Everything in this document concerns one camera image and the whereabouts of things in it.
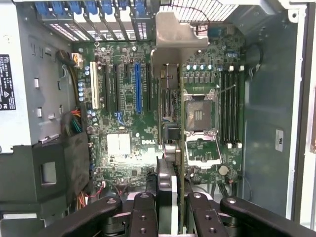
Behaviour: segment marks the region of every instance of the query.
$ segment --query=sticker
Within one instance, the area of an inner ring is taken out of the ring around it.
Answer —
[[[279,152],[283,152],[283,131],[276,130],[276,150]]]
[[[8,54],[0,54],[0,111],[2,110],[16,110]]]

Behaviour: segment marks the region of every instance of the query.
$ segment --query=blue pcie slot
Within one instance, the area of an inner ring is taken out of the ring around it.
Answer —
[[[136,82],[136,112],[142,113],[142,77],[139,63],[135,64],[135,82]]]

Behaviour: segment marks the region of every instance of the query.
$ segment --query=warning label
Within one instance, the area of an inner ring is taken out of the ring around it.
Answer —
[[[0,54],[0,111],[2,110],[16,110],[8,54]]]

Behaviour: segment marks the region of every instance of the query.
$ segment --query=white label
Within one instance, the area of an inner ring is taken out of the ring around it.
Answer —
[[[276,130],[276,150],[279,152],[283,152],[283,131]]]

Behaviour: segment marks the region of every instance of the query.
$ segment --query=pcie slot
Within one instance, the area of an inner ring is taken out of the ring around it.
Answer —
[[[236,141],[240,142],[240,136],[239,136],[239,115],[240,115],[240,73],[237,73],[236,75],[236,127],[235,127],[235,133],[236,133]]]
[[[99,81],[97,73],[96,62],[90,62],[90,82],[91,82],[91,96],[92,96],[92,108],[100,108],[100,95],[99,95]]]
[[[147,93],[147,111],[152,110],[152,74],[150,64],[146,64],[146,93]]]
[[[126,79],[129,79],[129,65],[128,64],[124,64],[124,77]]]
[[[115,111],[119,111],[119,73],[118,65],[113,64],[113,80],[114,80],[114,95],[115,95]]]
[[[135,64],[135,84],[136,84],[136,112],[141,114],[142,108],[142,75],[141,66],[139,63]]]
[[[222,72],[221,75],[221,91],[225,90],[225,73]],[[221,136],[221,141],[222,143],[225,143],[226,141],[226,92],[221,93],[221,130],[220,130],[220,136]]]
[[[104,110],[108,112],[110,110],[110,84],[109,84],[109,71],[108,66],[102,66],[103,75],[103,97],[104,97]]]
[[[231,85],[236,84],[236,73],[230,73]],[[236,87],[231,89],[231,142],[235,142],[236,136]]]

